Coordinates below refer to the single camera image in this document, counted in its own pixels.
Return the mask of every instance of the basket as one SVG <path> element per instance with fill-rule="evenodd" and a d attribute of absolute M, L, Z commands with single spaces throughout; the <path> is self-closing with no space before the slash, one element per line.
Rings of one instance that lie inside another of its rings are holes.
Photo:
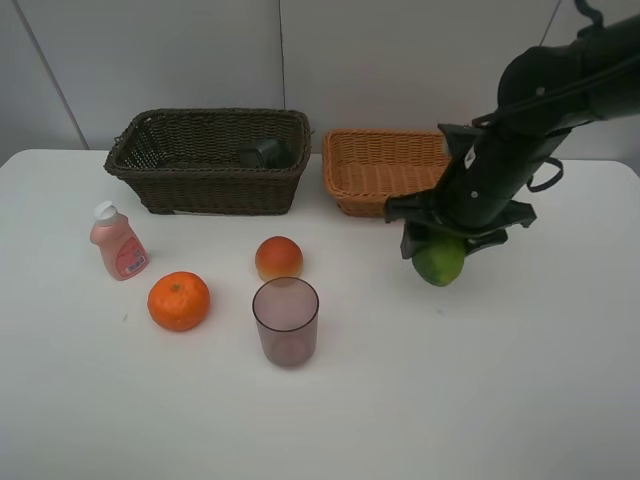
<path fill-rule="evenodd" d="M 285 169 L 242 168 L 238 147 L 284 142 Z M 300 112 L 264 109 L 163 109 L 133 119 L 105 169 L 125 181 L 151 213 L 280 215 L 289 211 L 310 155 Z"/>
<path fill-rule="evenodd" d="M 449 163 L 439 132 L 333 130 L 324 137 L 324 185 L 354 217 L 382 217 L 390 196 L 433 188 Z"/>

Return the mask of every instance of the black robotic arm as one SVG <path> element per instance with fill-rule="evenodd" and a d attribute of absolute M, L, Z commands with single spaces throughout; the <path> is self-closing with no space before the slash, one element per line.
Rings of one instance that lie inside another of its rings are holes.
<path fill-rule="evenodd" d="M 553 151 L 575 127 L 640 113 L 640 15 L 602 26 L 585 0 L 578 10 L 593 24 L 564 47 L 532 47 L 504 71 L 498 108 L 472 126 L 439 125 L 451 162 L 432 190 L 385 203 L 385 219 L 405 219 L 401 251 L 411 258 L 433 230 L 466 240 L 467 255 L 507 241 L 506 228 L 529 227 L 533 207 L 513 201 L 526 184 L 541 191 L 562 176 Z M 533 175 L 559 168 L 543 185 Z"/>

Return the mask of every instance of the lime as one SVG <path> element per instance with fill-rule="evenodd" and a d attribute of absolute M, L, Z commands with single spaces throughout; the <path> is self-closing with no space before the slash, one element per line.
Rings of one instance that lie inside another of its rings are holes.
<path fill-rule="evenodd" d="M 453 282 L 464 266 L 465 241 L 442 232 L 433 232 L 427 245 L 412 258 L 413 268 L 427 282 L 446 287 Z"/>

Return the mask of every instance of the drinking glass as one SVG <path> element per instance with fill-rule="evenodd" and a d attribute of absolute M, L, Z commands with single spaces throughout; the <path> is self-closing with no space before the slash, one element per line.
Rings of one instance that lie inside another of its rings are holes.
<path fill-rule="evenodd" d="M 253 314 L 262 350 L 281 367 L 303 364 L 316 350 L 318 294 L 304 280 L 281 277 L 265 283 L 253 297 Z"/>

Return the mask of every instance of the bottle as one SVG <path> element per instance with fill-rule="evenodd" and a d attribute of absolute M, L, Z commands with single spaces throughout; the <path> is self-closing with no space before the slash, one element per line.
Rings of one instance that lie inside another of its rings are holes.
<path fill-rule="evenodd" d="M 126 280 L 149 263 L 149 256 L 129 226 L 129 219 L 118 213 L 111 202 L 102 202 L 93 215 L 91 243 L 100 247 L 107 271 L 116 280 Z"/>

